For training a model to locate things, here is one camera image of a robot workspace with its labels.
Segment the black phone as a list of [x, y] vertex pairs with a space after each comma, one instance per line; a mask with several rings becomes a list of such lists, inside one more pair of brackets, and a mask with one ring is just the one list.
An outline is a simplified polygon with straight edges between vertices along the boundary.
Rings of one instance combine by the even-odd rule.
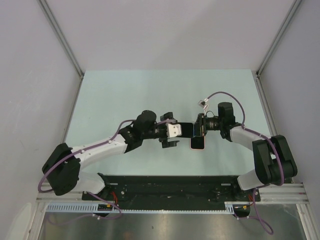
[[181, 127], [181, 135], [179, 135], [179, 138], [187, 138], [192, 139], [194, 135], [194, 123], [192, 122], [180, 122]]

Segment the pink cased phone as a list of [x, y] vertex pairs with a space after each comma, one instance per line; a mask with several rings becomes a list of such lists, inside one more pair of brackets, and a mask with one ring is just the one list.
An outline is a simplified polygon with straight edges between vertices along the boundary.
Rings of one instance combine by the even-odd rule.
[[195, 136], [190, 139], [190, 148], [192, 150], [204, 150], [205, 149], [205, 137]]

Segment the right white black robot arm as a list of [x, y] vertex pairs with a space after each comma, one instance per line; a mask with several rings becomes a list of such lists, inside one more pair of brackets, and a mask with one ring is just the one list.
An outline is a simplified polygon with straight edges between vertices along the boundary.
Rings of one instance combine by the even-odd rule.
[[254, 169], [237, 177], [230, 188], [231, 196], [242, 201], [249, 190], [267, 185], [281, 186], [298, 174], [298, 168], [287, 139], [283, 135], [266, 136], [236, 122], [230, 102], [218, 104], [218, 115], [199, 113], [193, 125], [191, 146], [203, 149], [209, 131], [219, 131], [222, 139], [242, 145], [253, 153]]

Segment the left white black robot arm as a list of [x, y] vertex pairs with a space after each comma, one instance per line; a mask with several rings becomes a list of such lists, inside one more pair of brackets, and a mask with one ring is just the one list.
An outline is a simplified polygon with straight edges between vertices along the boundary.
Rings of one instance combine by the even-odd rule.
[[111, 188], [99, 174], [87, 173], [84, 169], [108, 157], [133, 151], [141, 147], [144, 140], [158, 139], [163, 148], [175, 147], [177, 142], [173, 138], [182, 135], [181, 124], [172, 116], [159, 122], [156, 119], [153, 111], [144, 110], [137, 118], [122, 121], [116, 132], [105, 139], [74, 147], [60, 143], [42, 167], [38, 191], [63, 196], [79, 190], [92, 193], [100, 200], [107, 199]]

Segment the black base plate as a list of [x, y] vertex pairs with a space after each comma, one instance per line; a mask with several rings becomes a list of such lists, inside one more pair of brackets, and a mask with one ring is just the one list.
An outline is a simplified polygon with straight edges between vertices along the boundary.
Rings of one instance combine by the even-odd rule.
[[247, 201], [258, 198], [253, 189], [242, 190], [236, 175], [218, 176], [129, 176], [99, 174], [104, 188], [96, 195], [105, 200], [124, 202], [133, 197], [200, 198], [222, 201]]

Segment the aluminium frame rail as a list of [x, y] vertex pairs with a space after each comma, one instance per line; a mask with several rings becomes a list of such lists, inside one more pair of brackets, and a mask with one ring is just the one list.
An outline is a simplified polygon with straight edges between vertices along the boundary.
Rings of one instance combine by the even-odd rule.
[[[282, 186], [270, 185], [259, 189], [260, 201], [263, 204], [309, 204], [309, 199], [302, 183], [285, 183]], [[53, 192], [39, 193], [38, 203], [82, 203], [82, 193], [72, 191], [63, 196], [56, 196]]]

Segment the left aluminium corner post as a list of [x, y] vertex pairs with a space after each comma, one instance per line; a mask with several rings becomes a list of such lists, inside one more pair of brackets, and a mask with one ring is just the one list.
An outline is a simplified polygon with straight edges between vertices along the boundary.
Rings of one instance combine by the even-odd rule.
[[57, 40], [59, 41], [63, 51], [65, 52], [68, 60], [70, 61], [72, 67], [74, 68], [75, 72], [82, 80], [84, 77], [84, 71], [82, 70], [74, 51], [72, 50], [54, 12], [52, 11], [49, 3], [47, 0], [37, 0], [36, 1], [42, 10], [47, 22], [49, 23], [51, 29], [53, 30], [54, 35], [56, 36]]

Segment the aluminium corner post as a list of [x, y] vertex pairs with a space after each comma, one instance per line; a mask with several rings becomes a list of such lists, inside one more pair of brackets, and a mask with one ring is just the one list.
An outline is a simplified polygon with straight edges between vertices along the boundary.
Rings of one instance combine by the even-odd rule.
[[84, 71], [82, 70], [74, 51], [72, 50], [54, 12], [52, 11], [49, 3], [47, 0], [37, 0], [36, 1], [42, 10], [47, 22], [49, 23], [51, 29], [53, 30], [54, 35], [56, 36], [57, 40], [59, 41], [63, 51], [65, 52], [68, 60], [70, 61], [72, 67], [74, 68], [75, 72], [82, 80], [84, 77]]
[[300, 10], [302, 4], [304, 3], [304, 0], [294, 0], [292, 5], [290, 6], [287, 14], [285, 15], [284, 20], [282, 21], [278, 31], [275, 34], [275, 37], [273, 38], [270, 47], [268, 48], [266, 54], [264, 55], [261, 63], [259, 64], [257, 70], [255, 71], [255, 74], [258, 78], [260, 78], [261, 74], [263, 73], [264, 69], [266, 68], [267, 64], [271, 60], [273, 54], [275, 53], [278, 45], [282, 41], [285, 33], [289, 29], [291, 23], [293, 22], [296, 14]]

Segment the right aluminium corner post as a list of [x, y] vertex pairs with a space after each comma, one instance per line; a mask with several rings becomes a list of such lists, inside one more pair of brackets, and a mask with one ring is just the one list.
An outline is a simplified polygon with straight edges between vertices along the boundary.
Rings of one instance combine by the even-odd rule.
[[287, 14], [285, 15], [284, 20], [282, 21], [278, 31], [275, 34], [275, 37], [273, 38], [270, 47], [268, 48], [266, 54], [264, 55], [261, 63], [259, 64], [257, 70], [255, 71], [255, 74], [258, 78], [260, 78], [261, 74], [263, 73], [264, 69], [266, 68], [267, 64], [271, 60], [273, 54], [275, 53], [278, 45], [282, 41], [285, 33], [289, 29], [291, 23], [293, 22], [296, 14], [300, 10], [302, 4], [304, 3], [304, 0], [294, 0], [292, 5], [290, 6]]

